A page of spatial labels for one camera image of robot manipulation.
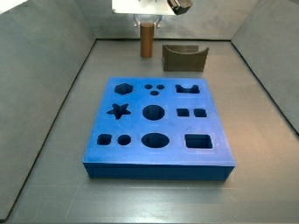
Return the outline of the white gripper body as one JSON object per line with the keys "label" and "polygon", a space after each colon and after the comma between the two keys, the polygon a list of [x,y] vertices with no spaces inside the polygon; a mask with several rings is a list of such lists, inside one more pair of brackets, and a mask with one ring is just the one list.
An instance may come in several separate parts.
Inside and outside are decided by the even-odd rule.
{"label": "white gripper body", "polygon": [[173,14],[167,0],[112,0],[112,11],[117,14]]}

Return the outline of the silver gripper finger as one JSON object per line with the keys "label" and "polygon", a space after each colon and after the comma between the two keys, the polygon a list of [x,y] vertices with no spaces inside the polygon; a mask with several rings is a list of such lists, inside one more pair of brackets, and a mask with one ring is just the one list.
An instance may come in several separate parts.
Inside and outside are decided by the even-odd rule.
{"label": "silver gripper finger", "polygon": [[153,25],[156,28],[160,28],[160,23],[161,23],[161,20],[163,20],[163,15],[156,15],[156,20],[153,22]]}
{"label": "silver gripper finger", "polygon": [[133,14],[133,21],[133,27],[137,27],[141,24],[137,14]]}

